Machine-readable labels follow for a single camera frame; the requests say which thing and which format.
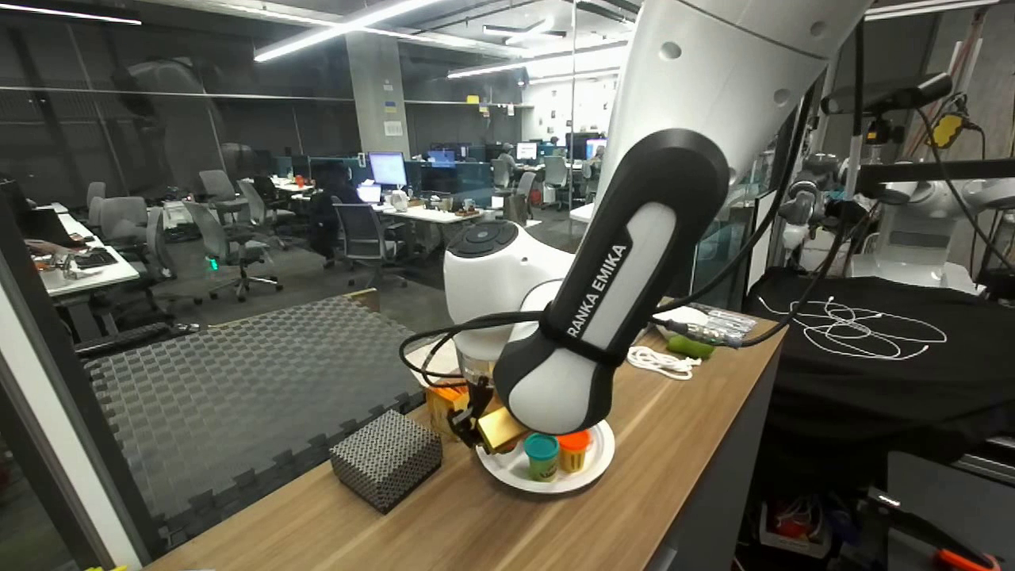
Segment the computer monitor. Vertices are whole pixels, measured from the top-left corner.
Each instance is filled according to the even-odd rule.
[[[568,134],[565,147],[574,158],[581,158],[585,152],[590,139],[605,139],[605,134]]]
[[[537,139],[524,139],[513,147],[513,158],[516,163],[538,163],[538,142]]]
[[[585,142],[583,142],[583,158],[592,163],[603,147],[605,147],[605,139],[585,139]]]
[[[426,158],[432,163],[432,167],[454,167],[458,166],[458,147],[432,147],[426,152]]]
[[[372,172],[381,186],[407,186],[404,157],[372,157]]]

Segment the ceiling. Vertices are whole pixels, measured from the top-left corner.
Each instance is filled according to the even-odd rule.
[[[292,26],[292,34],[299,34],[389,3],[396,0],[42,0],[36,8],[134,12],[152,26],[261,18]],[[433,0],[376,28],[433,49],[525,57],[572,52],[574,45],[621,40],[632,33],[636,8],[639,0],[581,0],[577,8],[572,0]]]

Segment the metal frame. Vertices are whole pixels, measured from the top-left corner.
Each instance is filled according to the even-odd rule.
[[[15,222],[0,208],[0,310],[14,313],[2,321],[0,348],[8,365],[0,377],[7,438],[24,443],[22,456],[36,456],[22,469],[39,478],[33,487],[83,567],[139,564],[160,539],[71,332],[33,270]]]

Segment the cup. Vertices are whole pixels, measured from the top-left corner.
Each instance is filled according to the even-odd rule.
[[[583,469],[583,456],[592,443],[592,434],[590,433],[572,433],[572,434],[557,434],[557,464],[565,474],[581,474]]]
[[[557,438],[528,433],[524,441],[524,452],[528,456],[528,478],[552,478],[557,469]]]

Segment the wooden table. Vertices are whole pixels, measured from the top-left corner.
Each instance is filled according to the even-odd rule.
[[[525,497],[486,475],[463,443],[444,443],[444,468],[389,513],[376,513],[329,468],[317,468],[158,558],[152,571],[629,571],[676,558],[679,567],[729,567],[778,351],[779,337],[754,348],[718,348],[688,384],[618,369],[608,415],[618,455],[585,493]]]

